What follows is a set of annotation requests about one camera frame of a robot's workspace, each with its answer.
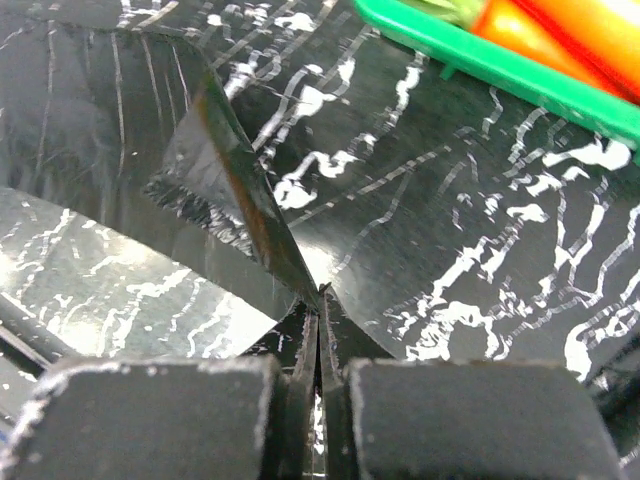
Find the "black trash bag roll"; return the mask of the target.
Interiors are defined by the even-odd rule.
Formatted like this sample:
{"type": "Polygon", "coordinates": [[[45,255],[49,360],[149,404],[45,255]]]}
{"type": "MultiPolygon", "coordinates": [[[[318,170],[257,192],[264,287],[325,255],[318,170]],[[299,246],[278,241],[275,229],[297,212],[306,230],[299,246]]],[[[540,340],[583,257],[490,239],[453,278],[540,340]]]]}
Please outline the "black trash bag roll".
{"type": "Polygon", "coordinates": [[[1,12],[1,182],[283,317],[322,298],[208,59],[166,35],[1,12]]]}

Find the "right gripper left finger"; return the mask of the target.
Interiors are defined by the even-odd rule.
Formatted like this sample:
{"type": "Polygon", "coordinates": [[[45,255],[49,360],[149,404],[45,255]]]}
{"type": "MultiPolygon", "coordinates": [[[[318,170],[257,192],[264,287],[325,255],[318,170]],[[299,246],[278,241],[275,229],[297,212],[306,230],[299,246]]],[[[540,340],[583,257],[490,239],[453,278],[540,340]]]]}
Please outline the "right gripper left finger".
{"type": "Polygon", "coordinates": [[[279,362],[263,457],[267,479],[304,477],[315,397],[318,320],[318,311],[300,302],[244,351],[246,356],[271,355],[279,362]]]}

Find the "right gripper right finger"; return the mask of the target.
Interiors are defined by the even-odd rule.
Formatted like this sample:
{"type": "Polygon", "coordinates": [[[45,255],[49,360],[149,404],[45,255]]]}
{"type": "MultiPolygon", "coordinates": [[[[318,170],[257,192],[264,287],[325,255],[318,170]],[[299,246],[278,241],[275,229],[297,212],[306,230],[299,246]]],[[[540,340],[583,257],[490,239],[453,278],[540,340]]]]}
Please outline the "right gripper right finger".
{"type": "Polygon", "coordinates": [[[329,479],[356,479],[357,457],[345,369],[353,358],[391,354],[351,320],[337,295],[321,296],[318,322],[318,375],[324,404],[325,458],[329,479]]]}

